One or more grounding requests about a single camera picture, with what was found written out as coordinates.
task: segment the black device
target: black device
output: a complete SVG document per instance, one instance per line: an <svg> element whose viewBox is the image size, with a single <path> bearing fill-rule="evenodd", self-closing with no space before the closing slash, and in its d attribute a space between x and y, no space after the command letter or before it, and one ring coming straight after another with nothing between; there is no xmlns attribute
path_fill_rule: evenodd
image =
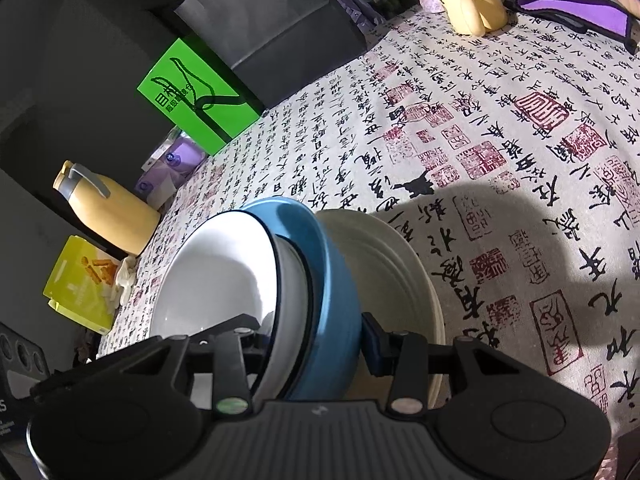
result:
<svg viewBox="0 0 640 480"><path fill-rule="evenodd" d="M28 443L50 480L593 479L610 441L589 400L468 337L428 344L362 317L375 401L268 401L254 408L245 362L259 338L233 321L154 337L32 389ZM213 374L211 410L190 401ZM428 410L431 374L452 397Z"/></svg>
<svg viewBox="0 0 640 480"><path fill-rule="evenodd" d="M30 388L47 377L42 348L0 323L0 443L24 438L35 408Z"/></svg>

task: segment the yellow package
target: yellow package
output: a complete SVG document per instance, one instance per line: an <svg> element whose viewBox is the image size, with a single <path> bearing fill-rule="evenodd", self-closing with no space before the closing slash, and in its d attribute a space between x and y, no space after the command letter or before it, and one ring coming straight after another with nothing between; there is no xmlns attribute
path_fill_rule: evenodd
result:
<svg viewBox="0 0 640 480"><path fill-rule="evenodd" d="M120 262L79 236L70 236L47 280L49 306L100 334L113 326Z"/></svg>

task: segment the green box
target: green box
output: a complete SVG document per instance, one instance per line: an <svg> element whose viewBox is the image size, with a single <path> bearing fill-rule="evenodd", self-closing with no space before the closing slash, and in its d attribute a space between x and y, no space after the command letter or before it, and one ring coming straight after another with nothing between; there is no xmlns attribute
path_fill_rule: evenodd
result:
<svg viewBox="0 0 640 480"><path fill-rule="evenodd" d="M232 88L230 79L233 75L221 61L214 70L178 39L138 90L203 150L214 155L260 117L253 100Z"/></svg>

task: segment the table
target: table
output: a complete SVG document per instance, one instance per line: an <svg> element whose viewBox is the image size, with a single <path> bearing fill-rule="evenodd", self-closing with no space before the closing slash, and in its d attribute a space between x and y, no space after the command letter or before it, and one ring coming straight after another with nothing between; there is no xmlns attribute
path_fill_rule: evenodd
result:
<svg viewBox="0 0 640 480"><path fill-rule="evenodd" d="M527 16L469 38L413 9L370 40L179 190L100 355L148 335L199 224L284 195L387 222L430 274L448 340L476 337L583 394L616 434L636 426L638 59Z"/></svg>

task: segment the screw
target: screw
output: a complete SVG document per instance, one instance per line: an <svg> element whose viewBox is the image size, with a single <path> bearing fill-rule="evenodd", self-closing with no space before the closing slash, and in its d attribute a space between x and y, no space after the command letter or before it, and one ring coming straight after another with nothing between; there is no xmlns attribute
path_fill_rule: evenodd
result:
<svg viewBox="0 0 640 480"><path fill-rule="evenodd" d="M401 397L391 403L391 409L401 415L415 415L422 411L422 403L418 399L410 397Z"/></svg>
<svg viewBox="0 0 640 480"><path fill-rule="evenodd" d="M249 403L240 397L227 397L219 400L216 404L216 410L223 415L240 415L249 408Z"/></svg>

